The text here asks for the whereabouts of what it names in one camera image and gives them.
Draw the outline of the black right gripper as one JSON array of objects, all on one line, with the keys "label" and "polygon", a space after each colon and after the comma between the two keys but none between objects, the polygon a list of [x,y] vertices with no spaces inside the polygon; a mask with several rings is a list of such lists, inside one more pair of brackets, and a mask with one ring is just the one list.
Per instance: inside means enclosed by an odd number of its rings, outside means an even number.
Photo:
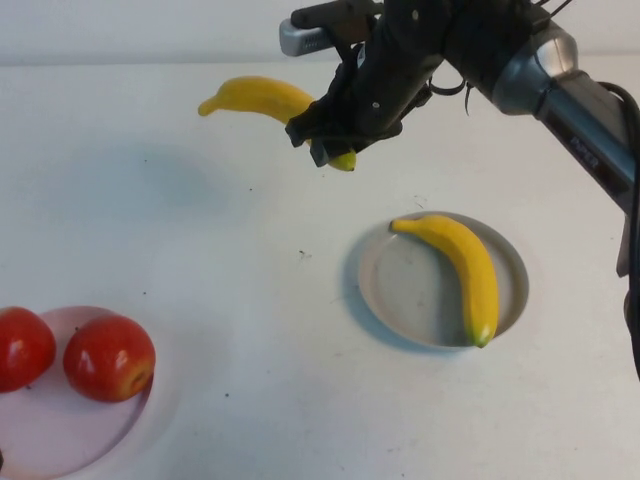
[{"label": "black right gripper", "polygon": [[402,119],[443,62],[449,1],[386,1],[364,59],[330,101],[314,101],[286,125],[292,144],[310,140],[317,167],[355,168],[350,143],[374,143],[402,131]]}]

